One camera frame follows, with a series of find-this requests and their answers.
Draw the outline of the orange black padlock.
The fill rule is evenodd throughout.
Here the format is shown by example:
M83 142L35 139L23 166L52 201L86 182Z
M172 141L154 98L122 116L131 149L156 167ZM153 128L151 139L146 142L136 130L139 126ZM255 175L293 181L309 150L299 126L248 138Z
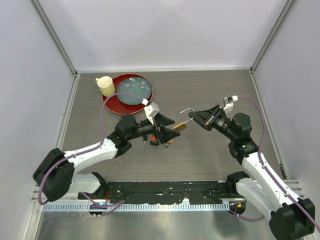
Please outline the orange black padlock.
M152 137L150 139L150 145L159 146L160 145L160 141L154 135L152 135Z

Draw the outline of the large brass padlock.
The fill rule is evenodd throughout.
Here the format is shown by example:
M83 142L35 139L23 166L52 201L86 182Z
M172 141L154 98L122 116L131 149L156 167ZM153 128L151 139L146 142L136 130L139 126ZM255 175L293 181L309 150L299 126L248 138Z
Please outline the large brass padlock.
M184 109L183 111L181 111L180 114L185 113L187 111L194 112L195 110L193 108L187 108L187 109ZM177 125L175 125L173 127L173 130L176 131L176 132L183 131L184 129L187 128L187 123L191 122L192 120L193 120L193 118L190 117L188 120L178 123Z

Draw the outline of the black-headed key bunch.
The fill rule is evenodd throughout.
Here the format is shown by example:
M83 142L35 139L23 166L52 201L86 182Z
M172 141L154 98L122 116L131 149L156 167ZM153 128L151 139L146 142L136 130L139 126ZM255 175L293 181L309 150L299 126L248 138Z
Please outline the black-headed key bunch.
M147 137L147 136L144 136L144 137L143 137L143 144L144 144L144 145L146 144L147 140L148 140L148 137Z

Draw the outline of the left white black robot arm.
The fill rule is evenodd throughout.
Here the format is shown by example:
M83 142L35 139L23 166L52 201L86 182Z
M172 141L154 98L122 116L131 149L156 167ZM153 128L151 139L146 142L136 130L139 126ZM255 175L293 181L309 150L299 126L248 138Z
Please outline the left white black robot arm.
M136 121L134 115L123 115L114 131L102 141L73 151L54 148L49 151L33 174L39 186L38 202L45 205L67 194L77 194L79 199L103 199L108 184L97 172L80 172L94 164L124 155L131 147L131 140L154 136L161 144L180 136L169 129L174 120L158 113L152 120Z

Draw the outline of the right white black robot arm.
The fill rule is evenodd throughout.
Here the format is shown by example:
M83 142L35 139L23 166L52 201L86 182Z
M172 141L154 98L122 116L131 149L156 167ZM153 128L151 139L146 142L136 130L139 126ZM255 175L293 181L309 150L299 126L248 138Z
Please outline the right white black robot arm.
M206 131L217 130L230 140L229 152L249 174L229 175L226 193L245 197L268 221L277 240L297 240L313 234L317 228L315 205L296 194L271 168L259 146L251 138L251 119L237 113L227 117L220 106L191 111L188 116Z

